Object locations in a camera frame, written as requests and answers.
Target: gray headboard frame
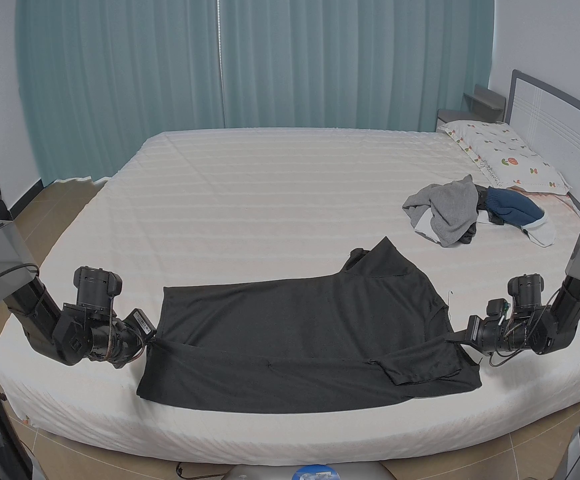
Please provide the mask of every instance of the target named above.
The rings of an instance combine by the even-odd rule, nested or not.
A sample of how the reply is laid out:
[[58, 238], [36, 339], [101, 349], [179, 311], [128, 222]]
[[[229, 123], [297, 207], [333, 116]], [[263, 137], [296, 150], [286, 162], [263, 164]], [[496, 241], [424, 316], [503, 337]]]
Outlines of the gray headboard frame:
[[[580, 100], [578, 100], [577, 98], [574, 98], [574, 96], [571, 96], [569, 94], [567, 94], [566, 92], [557, 89], [557, 87], [554, 87], [550, 84], [547, 84], [546, 82], [543, 82], [537, 78], [534, 78], [526, 73], [523, 73], [521, 71], [519, 71], [518, 69], [515, 69], [512, 71], [512, 80], [510, 82], [510, 95], [508, 96], [508, 107], [506, 108], [506, 117], [505, 117], [505, 121], [507, 124], [510, 124], [510, 118], [512, 116], [512, 109], [513, 109], [513, 105], [514, 105], [514, 100], [515, 100], [515, 89], [517, 87], [517, 80], [523, 80], [525, 82], [528, 82], [529, 84], [534, 85], [535, 87], [541, 89], [542, 91], [545, 91], [547, 93], [552, 94], [553, 96], [557, 97], [560, 100], [565, 101], [566, 103], [568, 103], [569, 105], [573, 106], [574, 108], [580, 110]], [[572, 201], [574, 202], [574, 204], [577, 206], [577, 208], [579, 208], [580, 210], [580, 202], [577, 201], [577, 199], [572, 195], [569, 194], [570, 198], [572, 199]]]

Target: headboard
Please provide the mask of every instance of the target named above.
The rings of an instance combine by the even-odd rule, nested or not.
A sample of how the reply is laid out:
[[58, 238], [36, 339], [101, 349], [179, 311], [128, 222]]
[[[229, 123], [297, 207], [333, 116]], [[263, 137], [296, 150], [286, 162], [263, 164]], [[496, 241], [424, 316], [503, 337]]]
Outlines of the headboard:
[[506, 123], [563, 174], [580, 208], [580, 100], [514, 70]]

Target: floral pillow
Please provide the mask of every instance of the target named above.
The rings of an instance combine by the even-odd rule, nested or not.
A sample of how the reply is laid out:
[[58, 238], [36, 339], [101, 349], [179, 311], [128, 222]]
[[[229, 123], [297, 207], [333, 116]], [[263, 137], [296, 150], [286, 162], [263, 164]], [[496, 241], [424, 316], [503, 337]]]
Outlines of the floral pillow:
[[494, 187], [566, 195], [560, 172], [532, 151], [507, 124], [452, 121], [445, 131], [474, 160]]

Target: floor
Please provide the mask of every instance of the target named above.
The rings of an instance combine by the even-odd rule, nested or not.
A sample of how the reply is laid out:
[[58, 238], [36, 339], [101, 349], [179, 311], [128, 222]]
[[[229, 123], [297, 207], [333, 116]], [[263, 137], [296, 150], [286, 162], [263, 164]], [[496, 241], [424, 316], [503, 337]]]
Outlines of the floor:
[[[35, 260], [41, 263], [61, 233], [101, 185], [91, 181], [54, 183], [15, 219]], [[0, 332], [9, 316], [0, 305]], [[39, 460], [49, 480], [176, 479], [175, 462], [112, 452], [32, 428], [9, 409], [19, 437]], [[487, 443], [429, 457], [390, 460], [384, 466], [398, 480], [550, 478], [580, 423], [580, 403]], [[226, 473], [230, 466], [182, 465], [184, 477]]]

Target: blue sticker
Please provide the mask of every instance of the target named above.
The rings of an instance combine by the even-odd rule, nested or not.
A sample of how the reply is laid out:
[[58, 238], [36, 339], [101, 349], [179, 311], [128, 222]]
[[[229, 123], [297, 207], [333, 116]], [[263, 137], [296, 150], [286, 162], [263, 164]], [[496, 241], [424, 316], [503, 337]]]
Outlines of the blue sticker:
[[341, 480], [341, 477], [330, 466], [315, 464], [299, 469], [292, 480]]

